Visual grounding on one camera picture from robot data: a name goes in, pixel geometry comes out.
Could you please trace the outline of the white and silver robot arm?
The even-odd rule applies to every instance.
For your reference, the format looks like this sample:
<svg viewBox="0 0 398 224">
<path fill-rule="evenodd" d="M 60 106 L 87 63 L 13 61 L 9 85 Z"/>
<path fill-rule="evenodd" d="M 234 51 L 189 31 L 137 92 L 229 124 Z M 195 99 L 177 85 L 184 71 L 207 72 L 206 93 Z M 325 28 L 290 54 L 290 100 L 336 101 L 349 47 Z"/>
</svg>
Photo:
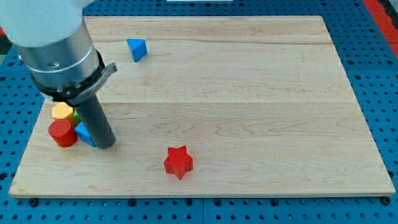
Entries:
<svg viewBox="0 0 398 224">
<path fill-rule="evenodd" d="M 44 97 L 77 106 L 116 72 L 104 66 L 83 18 L 93 0 L 1 0 L 1 27 Z"/>
</svg>

